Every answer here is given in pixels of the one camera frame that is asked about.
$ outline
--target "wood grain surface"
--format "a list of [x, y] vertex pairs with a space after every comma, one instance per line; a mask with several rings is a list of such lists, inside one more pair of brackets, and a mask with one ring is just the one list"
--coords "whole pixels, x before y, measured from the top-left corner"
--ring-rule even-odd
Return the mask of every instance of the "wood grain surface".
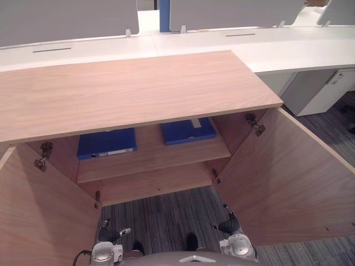
[[92, 248], [100, 209], [51, 164], [35, 168], [37, 157], [21, 144], [0, 160], [0, 265], [71, 265]]
[[7, 143], [0, 143], [0, 158], [5, 154], [9, 147], [10, 145]]
[[77, 182], [125, 176], [231, 155], [219, 134], [214, 139], [166, 146], [160, 125], [151, 125], [137, 127], [135, 138], [137, 151], [81, 160]]
[[255, 245], [354, 232], [355, 169], [282, 109], [269, 109], [216, 189]]
[[60, 137], [50, 140], [39, 140], [28, 142], [35, 152], [38, 153], [39, 158], [42, 156], [40, 146], [43, 142], [50, 141], [53, 143], [53, 151], [49, 157], [49, 162], [57, 168], [63, 175], [77, 182], [79, 160], [77, 158], [78, 145], [80, 136]]
[[[261, 109], [252, 112], [255, 114], [257, 122], [259, 122], [260, 118], [262, 118], [266, 111], [267, 109]], [[248, 112], [240, 112], [236, 114], [214, 116], [212, 118], [232, 155], [238, 150], [240, 145], [253, 130], [250, 124], [245, 120], [245, 115], [247, 113]], [[214, 169], [217, 174], [219, 174], [229, 162], [230, 158], [231, 157], [208, 161], [206, 162], [206, 165], [210, 170]]]
[[0, 142], [281, 106], [231, 51], [0, 73]]
[[193, 163], [82, 183], [79, 186], [93, 197], [99, 190], [102, 205], [108, 206], [211, 184], [205, 165]]

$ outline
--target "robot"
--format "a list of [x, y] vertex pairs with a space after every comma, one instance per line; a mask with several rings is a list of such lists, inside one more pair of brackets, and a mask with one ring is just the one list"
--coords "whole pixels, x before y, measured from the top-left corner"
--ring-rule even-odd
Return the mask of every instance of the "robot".
[[201, 251], [197, 249], [193, 252], [162, 252], [151, 255], [143, 255], [139, 251], [138, 256], [128, 256], [124, 258], [122, 245], [114, 244], [116, 240], [130, 233], [127, 228], [117, 231], [109, 231], [109, 219], [106, 219], [100, 226], [97, 235], [97, 244], [92, 251], [83, 250], [74, 259], [73, 266], [81, 254], [91, 255], [90, 266], [181, 266], [195, 265], [199, 262], [200, 266], [260, 266], [256, 259], [256, 251], [250, 240], [242, 233], [239, 221], [234, 212], [228, 213], [229, 219], [219, 223], [218, 226], [212, 225], [230, 236], [228, 239], [220, 241], [222, 253]]

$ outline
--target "open cabinet door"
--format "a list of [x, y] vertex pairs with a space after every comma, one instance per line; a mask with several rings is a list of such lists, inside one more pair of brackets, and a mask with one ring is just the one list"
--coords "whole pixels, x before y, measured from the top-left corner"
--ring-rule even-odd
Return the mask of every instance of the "open cabinet door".
[[[0, 159], [0, 265], [72, 265], [94, 243], [94, 200], [51, 164], [35, 168], [37, 158], [21, 144]], [[78, 266], [89, 265], [85, 257]]]
[[215, 187], [256, 245], [354, 233], [355, 169], [282, 109], [269, 109]]

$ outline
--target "white desk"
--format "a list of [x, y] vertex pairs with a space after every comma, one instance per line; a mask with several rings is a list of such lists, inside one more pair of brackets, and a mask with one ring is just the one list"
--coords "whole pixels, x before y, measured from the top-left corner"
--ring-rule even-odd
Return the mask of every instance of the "white desk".
[[[200, 32], [159, 33], [159, 12], [139, 12], [140, 33], [131, 38], [72, 40], [0, 50], [0, 71], [172, 54], [232, 50], [255, 73], [351, 67], [355, 64], [355, 27], [320, 27], [315, 8], [305, 8], [295, 25]], [[227, 37], [227, 35], [254, 34]]]

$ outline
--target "cabinet hinge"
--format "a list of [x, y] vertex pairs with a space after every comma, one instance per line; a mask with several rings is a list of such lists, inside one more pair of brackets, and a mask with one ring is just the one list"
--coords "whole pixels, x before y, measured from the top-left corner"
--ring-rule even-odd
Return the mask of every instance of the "cabinet hinge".
[[212, 174], [214, 176], [213, 183], [216, 182], [217, 184], [220, 184], [221, 180], [219, 179], [217, 171], [215, 169], [212, 169]]
[[94, 203], [94, 208], [97, 209], [99, 207], [100, 203], [100, 191], [97, 190], [95, 193], [95, 203]]
[[33, 164], [36, 168], [40, 169], [42, 172], [45, 172], [47, 169], [45, 162], [48, 161], [53, 151], [53, 143], [51, 143], [50, 141], [42, 143], [40, 146], [40, 150], [42, 151], [42, 158], [36, 159]]
[[246, 121], [254, 128], [255, 134], [259, 137], [266, 130], [266, 127], [258, 125], [255, 118], [256, 116], [252, 112], [245, 115]]

